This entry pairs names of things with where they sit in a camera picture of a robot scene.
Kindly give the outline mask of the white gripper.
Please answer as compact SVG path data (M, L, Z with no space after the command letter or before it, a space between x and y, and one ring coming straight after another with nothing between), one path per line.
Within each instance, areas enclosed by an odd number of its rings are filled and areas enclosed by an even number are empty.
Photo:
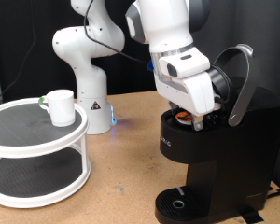
M203 129L203 115L215 108L215 98L210 76L202 72L183 79L173 78L171 81L160 80L155 76L157 91L160 96L168 100L172 109L182 107L194 114L193 128L195 131Z

